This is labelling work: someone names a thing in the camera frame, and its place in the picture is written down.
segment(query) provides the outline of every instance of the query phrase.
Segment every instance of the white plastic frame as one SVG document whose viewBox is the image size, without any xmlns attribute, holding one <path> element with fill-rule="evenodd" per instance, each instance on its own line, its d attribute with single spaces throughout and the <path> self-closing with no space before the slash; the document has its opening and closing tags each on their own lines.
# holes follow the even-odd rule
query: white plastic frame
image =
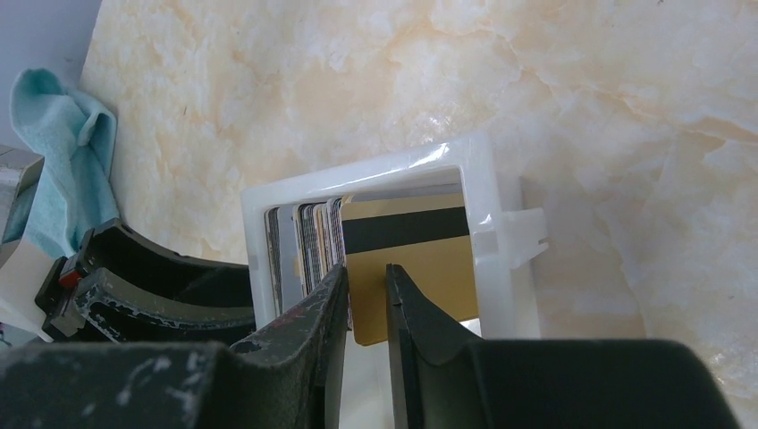
<svg viewBox="0 0 758 429">
<path fill-rule="evenodd" d="M 498 180 L 492 145 L 483 133 L 243 190 L 256 324 L 265 326 L 277 316 L 265 236 L 267 210 L 298 201 L 455 181 L 462 184 L 466 205 L 482 336 L 538 337 L 531 273 L 528 265 L 519 267 L 547 248 L 541 242 L 547 236 L 543 210 L 521 210 L 519 179 Z"/>
</svg>

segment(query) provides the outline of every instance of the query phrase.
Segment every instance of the worn black plastic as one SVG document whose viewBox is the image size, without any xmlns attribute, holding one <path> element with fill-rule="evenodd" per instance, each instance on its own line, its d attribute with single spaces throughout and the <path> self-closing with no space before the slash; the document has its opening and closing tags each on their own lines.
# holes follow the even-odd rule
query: worn black plastic
<svg viewBox="0 0 758 429">
<path fill-rule="evenodd" d="M 63 343 L 0 354 L 0 427 L 336 428 L 347 275 L 231 349 Z"/>
<path fill-rule="evenodd" d="M 56 341 L 205 341 L 232 344 L 255 331 L 249 271 L 245 265 L 183 257 L 134 232 L 120 219 L 88 231 L 80 251 L 55 266 L 37 303 L 43 330 Z M 57 276 L 74 271 L 76 292 Z M 79 297 L 70 302 L 69 297 Z M 87 322 L 63 334 L 53 321 L 76 306 Z M 245 317 L 229 320 L 229 313 Z M 191 314 L 202 314 L 189 320 Z"/>
<path fill-rule="evenodd" d="M 484 341 L 387 266 L 398 428 L 738 427 L 673 341 Z"/>
</svg>

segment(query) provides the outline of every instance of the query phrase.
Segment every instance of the stack of cards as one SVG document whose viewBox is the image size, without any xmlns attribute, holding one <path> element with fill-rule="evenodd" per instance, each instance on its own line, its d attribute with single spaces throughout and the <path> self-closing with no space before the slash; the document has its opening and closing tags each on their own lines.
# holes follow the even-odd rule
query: stack of cards
<svg viewBox="0 0 758 429">
<path fill-rule="evenodd" d="M 385 341 L 384 270 L 400 264 L 452 317 L 478 316 L 459 184 L 279 206 L 266 212 L 265 228 L 278 315 L 311 293 L 334 265 L 343 265 L 356 342 Z"/>
<path fill-rule="evenodd" d="M 335 265 L 345 265 L 342 198 L 275 207 L 265 214 L 278 315 L 305 298 Z"/>
</svg>

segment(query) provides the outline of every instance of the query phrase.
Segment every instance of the marble veining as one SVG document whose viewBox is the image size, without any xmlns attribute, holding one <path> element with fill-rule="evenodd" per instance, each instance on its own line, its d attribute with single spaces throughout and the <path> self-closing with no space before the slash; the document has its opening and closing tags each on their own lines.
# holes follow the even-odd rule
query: marble veining
<svg viewBox="0 0 758 429">
<path fill-rule="evenodd" d="M 104 0 L 126 221 L 245 262 L 249 186 L 486 130 L 546 337 L 683 341 L 758 425 L 758 2 Z"/>
</svg>

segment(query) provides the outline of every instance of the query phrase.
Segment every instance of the blue towel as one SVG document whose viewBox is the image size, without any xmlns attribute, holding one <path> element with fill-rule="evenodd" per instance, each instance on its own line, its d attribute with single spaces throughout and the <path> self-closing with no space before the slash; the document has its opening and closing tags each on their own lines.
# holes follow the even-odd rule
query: blue towel
<svg viewBox="0 0 758 429">
<path fill-rule="evenodd" d="M 13 84 L 11 125 L 45 157 L 23 235 L 50 257 L 70 256 L 87 230 L 119 215 L 108 182 L 116 119 L 95 98 L 63 88 L 40 69 L 22 72 Z"/>
</svg>

